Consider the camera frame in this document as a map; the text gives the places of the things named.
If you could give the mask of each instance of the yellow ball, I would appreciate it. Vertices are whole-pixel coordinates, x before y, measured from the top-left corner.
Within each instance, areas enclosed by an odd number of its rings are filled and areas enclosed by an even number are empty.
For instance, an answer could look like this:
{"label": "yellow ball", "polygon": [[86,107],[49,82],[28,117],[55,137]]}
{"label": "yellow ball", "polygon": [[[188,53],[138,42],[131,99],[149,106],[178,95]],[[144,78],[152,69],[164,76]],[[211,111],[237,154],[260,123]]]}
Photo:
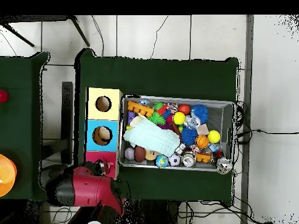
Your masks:
{"label": "yellow ball", "polygon": [[216,144],[217,142],[219,142],[220,140],[220,134],[218,131],[210,131],[208,133],[208,140],[212,143],[212,144]]}
{"label": "yellow ball", "polygon": [[186,119],[186,116],[183,113],[181,113],[180,111],[176,112],[175,115],[173,115],[173,117],[172,117],[172,121],[177,125],[183,124],[185,119]]}

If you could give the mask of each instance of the white ball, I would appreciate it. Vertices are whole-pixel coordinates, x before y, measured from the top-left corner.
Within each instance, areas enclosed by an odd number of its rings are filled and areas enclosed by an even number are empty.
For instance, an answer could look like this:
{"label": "white ball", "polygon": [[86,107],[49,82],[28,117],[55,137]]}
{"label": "white ball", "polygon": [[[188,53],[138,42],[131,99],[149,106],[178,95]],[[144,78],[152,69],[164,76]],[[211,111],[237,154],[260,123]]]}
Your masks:
{"label": "white ball", "polygon": [[176,155],[175,153],[168,158],[168,163],[171,166],[177,166],[180,163],[180,156]]}

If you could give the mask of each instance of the round hole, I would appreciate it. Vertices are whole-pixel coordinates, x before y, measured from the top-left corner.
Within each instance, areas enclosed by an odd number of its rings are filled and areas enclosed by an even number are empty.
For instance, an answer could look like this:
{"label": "round hole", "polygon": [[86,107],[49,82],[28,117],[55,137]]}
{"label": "round hole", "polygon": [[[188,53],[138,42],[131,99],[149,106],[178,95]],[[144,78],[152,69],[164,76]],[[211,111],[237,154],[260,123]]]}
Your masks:
{"label": "round hole", "polygon": [[96,99],[95,105],[99,111],[107,112],[111,109],[111,100],[107,96],[100,96]]}
{"label": "round hole", "polygon": [[112,131],[106,126],[96,127],[92,133],[92,139],[98,145],[108,145],[112,140]]}

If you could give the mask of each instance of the gray storage bin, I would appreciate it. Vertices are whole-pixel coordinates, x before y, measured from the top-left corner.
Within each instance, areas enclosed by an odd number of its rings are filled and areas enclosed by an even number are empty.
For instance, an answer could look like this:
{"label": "gray storage bin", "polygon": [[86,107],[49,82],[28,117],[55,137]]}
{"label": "gray storage bin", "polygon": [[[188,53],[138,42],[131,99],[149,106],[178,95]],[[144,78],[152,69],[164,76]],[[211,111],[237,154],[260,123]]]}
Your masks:
{"label": "gray storage bin", "polygon": [[[119,134],[119,163],[125,167],[145,167],[157,169],[154,161],[146,160],[142,164],[136,161],[127,160],[124,156],[124,151],[130,147],[130,144],[123,139],[123,134],[126,131],[128,120],[128,101],[137,102],[138,100],[147,99],[150,102],[163,102],[163,103],[177,103],[188,104],[190,107],[203,104],[208,108],[208,121],[206,122],[209,130],[216,130],[220,133],[222,151],[225,153],[226,158],[232,159],[234,156],[234,142],[235,139],[235,118],[236,118],[236,105],[229,101],[216,101],[216,100],[196,100],[196,99],[181,99],[181,98],[165,98],[154,96],[141,96],[141,98],[133,98],[123,96],[121,100],[121,115],[123,119],[120,121],[120,134]],[[186,167],[180,162],[178,166],[167,166],[164,169],[176,170],[198,170],[198,171],[211,171],[216,172],[216,166],[210,163],[196,162],[192,167]]]}

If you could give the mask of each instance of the orange toy piece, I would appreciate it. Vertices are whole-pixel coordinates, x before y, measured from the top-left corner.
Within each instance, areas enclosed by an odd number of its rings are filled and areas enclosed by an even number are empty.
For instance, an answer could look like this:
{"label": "orange toy piece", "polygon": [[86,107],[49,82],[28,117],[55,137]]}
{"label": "orange toy piece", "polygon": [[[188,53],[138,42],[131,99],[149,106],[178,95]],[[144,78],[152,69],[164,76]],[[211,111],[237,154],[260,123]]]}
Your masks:
{"label": "orange toy piece", "polygon": [[208,163],[211,160],[211,155],[208,153],[198,153],[196,154],[196,160],[198,162]]}
{"label": "orange toy piece", "polygon": [[195,139],[195,143],[200,149],[204,149],[205,147],[208,146],[209,141],[206,136],[199,135]]}
{"label": "orange toy piece", "polygon": [[128,101],[128,110],[140,113],[141,115],[146,115],[148,118],[154,113],[154,109],[139,105],[133,101]]}

